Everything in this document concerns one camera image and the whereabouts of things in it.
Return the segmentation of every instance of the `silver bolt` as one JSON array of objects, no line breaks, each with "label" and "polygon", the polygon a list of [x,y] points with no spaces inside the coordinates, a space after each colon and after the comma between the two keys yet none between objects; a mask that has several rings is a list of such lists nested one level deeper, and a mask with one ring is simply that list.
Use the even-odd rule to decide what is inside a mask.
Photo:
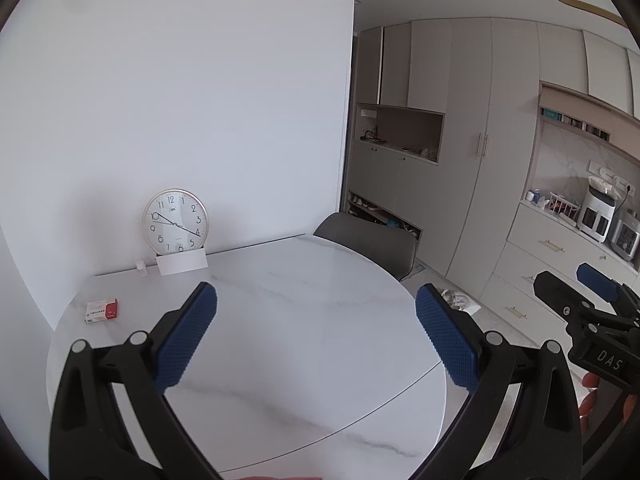
[{"label": "silver bolt", "polygon": [[139,330],[138,332],[134,332],[129,337],[129,342],[132,345],[142,345],[143,342],[146,341],[146,332]]},{"label": "silver bolt", "polygon": [[84,339],[78,339],[71,345],[71,351],[74,354],[79,354],[85,348],[86,348],[86,341]]},{"label": "silver bolt", "polygon": [[558,344],[558,341],[547,341],[546,342],[546,348],[552,354],[559,354],[560,351],[562,350],[562,347]]},{"label": "silver bolt", "polygon": [[497,332],[487,332],[485,337],[486,337],[486,341],[490,345],[494,345],[494,346],[499,346],[504,341],[502,336]]}]

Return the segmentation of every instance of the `red and white box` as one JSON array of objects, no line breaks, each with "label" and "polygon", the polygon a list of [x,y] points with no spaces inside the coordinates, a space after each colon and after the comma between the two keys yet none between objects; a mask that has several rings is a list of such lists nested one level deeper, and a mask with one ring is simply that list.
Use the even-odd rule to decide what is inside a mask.
[{"label": "red and white box", "polygon": [[118,317],[118,300],[89,301],[86,304],[86,314],[84,320],[87,323],[96,321],[107,321]]}]

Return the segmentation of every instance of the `marble backsplash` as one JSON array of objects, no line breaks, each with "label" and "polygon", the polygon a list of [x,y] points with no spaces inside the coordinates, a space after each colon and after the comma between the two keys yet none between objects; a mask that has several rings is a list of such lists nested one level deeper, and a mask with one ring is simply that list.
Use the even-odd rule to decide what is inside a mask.
[{"label": "marble backsplash", "polygon": [[548,192],[553,191],[581,205],[589,186],[588,178],[592,175],[589,172],[591,160],[636,186],[636,196],[626,200],[625,208],[640,212],[640,167],[605,146],[549,123],[543,125],[532,186],[547,198]]}]

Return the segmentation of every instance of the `gold handle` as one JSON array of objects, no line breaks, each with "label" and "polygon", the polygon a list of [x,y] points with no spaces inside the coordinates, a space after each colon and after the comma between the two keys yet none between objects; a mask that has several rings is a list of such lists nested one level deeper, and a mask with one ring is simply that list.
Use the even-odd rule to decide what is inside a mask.
[{"label": "gold handle", "polygon": [[518,316],[520,319],[527,319],[527,314],[521,313],[517,308],[512,306],[511,308],[507,308],[509,312],[511,312],[514,316]]},{"label": "gold handle", "polygon": [[546,246],[552,248],[553,250],[559,252],[559,253],[564,253],[564,249],[562,247],[560,247],[559,245],[556,245],[555,243],[553,243],[551,240],[545,240],[542,243],[545,244]]}]

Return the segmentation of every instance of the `gold ceiling trim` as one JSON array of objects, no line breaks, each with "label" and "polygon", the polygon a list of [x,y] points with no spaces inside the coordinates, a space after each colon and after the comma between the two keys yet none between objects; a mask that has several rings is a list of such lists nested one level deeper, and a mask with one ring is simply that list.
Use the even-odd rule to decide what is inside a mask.
[{"label": "gold ceiling trim", "polygon": [[611,20],[612,22],[615,22],[619,25],[622,25],[623,27],[628,28],[625,23],[625,20],[620,18],[620,16],[618,16],[617,14],[610,12],[610,10],[603,9],[593,4],[588,4],[587,2],[583,2],[581,0],[558,0],[558,1],[564,4],[567,4],[568,6],[575,7],[576,9],[585,10],[586,12],[590,12],[591,14],[596,14],[598,16],[606,18],[607,20]]}]

